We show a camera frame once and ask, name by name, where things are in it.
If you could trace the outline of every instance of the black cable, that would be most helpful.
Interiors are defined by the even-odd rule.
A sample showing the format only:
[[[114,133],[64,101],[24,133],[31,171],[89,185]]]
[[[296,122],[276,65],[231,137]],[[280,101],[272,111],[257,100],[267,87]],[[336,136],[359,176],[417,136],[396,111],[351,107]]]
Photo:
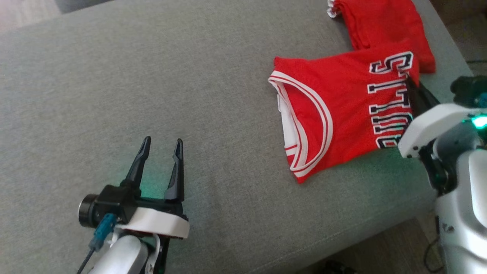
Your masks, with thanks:
[[[426,268],[426,270],[428,270],[428,272],[430,272],[430,273],[438,273],[438,272],[440,272],[440,271],[442,271],[442,270],[443,270],[443,266],[442,266],[442,267],[439,267],[439,268],[437,268],[437,269],[433,269],[433,270],[432,270],[432,269],[430,268],[430,266],[428,265],[428,260],[427,260],[427,258],[428,258],[428,253],[430,252],[431,247],[432,247],[433,245],[435,245],[435,244],[438,242],[438,240],[439,240],[439,239],[440,239],[440,237],[437,237],[437,238],[436,238],[436,239],[435,239],[433,242],[431,242],[431,243],[428,245],[428,247],[427,247],[427,248],[426,248],[426,250],[425,250],[425,255],[424,255],[424,257],[423,257],[423,263],[424,263],[424,265],[425,265],[425,268]]]
[[[86,264],[90,260],[93,253],[94,253],[94,248],[91,248],[90,252],[88,252],[88,255],[86,255],[86,258],[84,259],[83,263],[81,263],[81,266],[79,267],[78,272],[76,272],[76,274],[81,274],[81,272],[83,272],[83,269],[85,268]]]
[[[474,64],[474,63],[487,63],[487,60],[471,60],[471,61],[467,61],[467,64]]]

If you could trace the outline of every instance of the jersey label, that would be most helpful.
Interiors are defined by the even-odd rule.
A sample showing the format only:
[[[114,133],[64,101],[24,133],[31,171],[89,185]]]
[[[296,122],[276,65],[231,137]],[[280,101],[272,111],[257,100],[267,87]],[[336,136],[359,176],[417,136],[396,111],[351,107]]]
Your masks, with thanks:
[[[412,114],[405,112],[411,108],[407,90],[405,89],[405,76],[408,69],[412,67],[414,55],[412,52],[402,52],[391,55],[384,59],[370,63],[369,73],[387,74],[394,73],[394,66],[398,71],[397,79],[383,83],[367,84],[367,93],[375,94],[377,92],[395,89],[395,100],[384,105],[369,105],[369,114],[371,115],[371,126],[374,134],[378,135],[375,143],[378,148],[395,147],[401,140],[401,134],[393,132],[404,131],[412,121]],[[381,115],[381,112],[393,109],[394,113]]]

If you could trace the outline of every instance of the folded jersey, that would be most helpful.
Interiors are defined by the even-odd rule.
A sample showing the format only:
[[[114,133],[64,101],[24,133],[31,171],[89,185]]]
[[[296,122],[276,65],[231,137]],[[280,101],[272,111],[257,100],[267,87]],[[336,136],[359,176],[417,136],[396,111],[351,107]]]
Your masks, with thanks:
[[[298,183],[375,149],[394,147],[412,120],[404,80],[419,83],[408,42],[333,57],[276,57],[284,146]]]
[[[434,73],[436,64],[423,22],[411,0],[328,0],[328,14],[342,14],[354,49],[367,49],[409,39],[421,73]]]

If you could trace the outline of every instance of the floor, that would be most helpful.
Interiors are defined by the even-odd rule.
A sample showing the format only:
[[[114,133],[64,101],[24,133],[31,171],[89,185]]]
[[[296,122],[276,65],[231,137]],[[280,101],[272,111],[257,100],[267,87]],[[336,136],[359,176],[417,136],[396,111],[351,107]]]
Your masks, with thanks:
[[[0,34],[60,16],[54,0],[0,0]],[[487,19],[483,15],[447,25],[475,75],[487,75]],[[423,266],[426,247],[436,238],[434,213],[401,223],[345,249],[330,258],[356,269],[360,274],[428,273]],[[436,249],[428,257],[431,268],[441,266]],[[323,273],[326,260],[298,274]]]

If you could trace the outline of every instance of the gray fabric surface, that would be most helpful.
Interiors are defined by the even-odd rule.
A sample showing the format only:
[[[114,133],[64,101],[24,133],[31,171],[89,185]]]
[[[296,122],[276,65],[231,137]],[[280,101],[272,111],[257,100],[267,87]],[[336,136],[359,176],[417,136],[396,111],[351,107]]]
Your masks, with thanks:
[[[450,101],[470,71],[415,3],[438,67],[422,80]],[[423,168],[396,149],[304,185],[288,171],[273,57],[351,49],[324,0],[117,0],[0,37],[0,273],[74,273],[93,233],[80,200],[119,183],[146,135],[152,197],[185,142],[191,230],[168,273],[289,273],[431,208]]]

